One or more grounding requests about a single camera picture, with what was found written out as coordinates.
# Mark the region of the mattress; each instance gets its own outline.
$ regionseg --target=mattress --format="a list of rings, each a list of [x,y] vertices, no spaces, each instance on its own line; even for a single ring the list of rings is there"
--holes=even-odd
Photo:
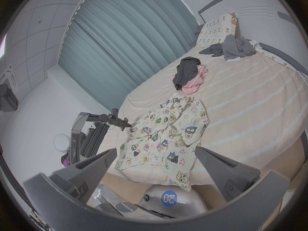
[[[209,71],[199,90],[192,94],[201,100],[210,120],[201,146],[252,167],[264,167],[304,131],[308,119],[307,82],[286,63],[276,62],[278,57],[267,57],[261,51],[227,63],[223,56],[199,54],[202,49],[191,49],[133,90],[122,104],[119,118],[127,117],[132,124],[166,101],[176,92],[172,79],[180,60],[186,56],[199,58]],[[119,155],[127,137],[128,129],[122,132],[110,128],[98,153],[117,148]],[[143,164],[115,170],[116,161],[108,169],[111,174],[135,182],[174,185],[159,166]],[[213,183],[198,159],[189,180],[192,185]]]

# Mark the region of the white blanket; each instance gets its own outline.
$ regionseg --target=white blanket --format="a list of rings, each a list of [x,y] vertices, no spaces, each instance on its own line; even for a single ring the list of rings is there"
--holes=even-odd
[[[208,123],[199,99],[175,93],[134,123],[126,143],[120,146],[115,169],[159,166],[175,184],[190,191],[196,146],[200,146]]]
[[[176,66],[186,56],[197,57],[209,74],[193,94],[202,101],[210,123],[202,135],[201,146],[221,155],[262,168],[287,150],[302,134],[308,119],[308,87],[301,76],[272,58],[257,52],[237,62],[223,56],[198,54],[195,47],[152,76],[125,99],[119,117],[134,123],[175,92],[172,79]],[[109,130],[98,153],[117,148],[127,140],[129,129]],[[147,164],[108,172],[149,184],[174,185],[159,168]],[[189,180],[192,185],[213,183],[196,159]]]

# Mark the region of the dark gray cloth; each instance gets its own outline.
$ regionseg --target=dark gray cloth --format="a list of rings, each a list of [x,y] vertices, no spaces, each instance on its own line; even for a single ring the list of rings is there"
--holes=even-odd
[[[212,57],[216,57],[223,55],[224,52],[222,50],[221,44],[212,44],[210,47],[200,51],[199,54],[205,54],[205,55],[214,54]]]
[[[176,90],[180,90],[182,86],[185,86],[187,82],[192,80],[198,74],[197,65],[200,64],[201,61],[198,58],[191,56],[185,57],[181,60],[180,64],[176,67],[177,73],[172,80]]]
[[[226,36],[226,39],[221,45],[226,60],[256,53],[253,45],[251,45],[251,43],[249,43],[244,37],[235,38],[232,34]]]

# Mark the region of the blue circular sticker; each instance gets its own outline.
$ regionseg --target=blue circular sticker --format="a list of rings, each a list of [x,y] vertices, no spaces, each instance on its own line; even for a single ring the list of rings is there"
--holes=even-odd
[[[174,191],[165,191],[161,196],[161,202],[166,207],[173,207],[176,204],[177,195]]]

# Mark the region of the pillowcase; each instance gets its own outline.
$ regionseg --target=pillowcase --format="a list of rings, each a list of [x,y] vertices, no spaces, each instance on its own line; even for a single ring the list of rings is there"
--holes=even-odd
[[[208,48],[212,44],[222,43],[226,36],[235,34],[236,14],[225,12],[216,20],[206,22],[198,36],[197,46]]]

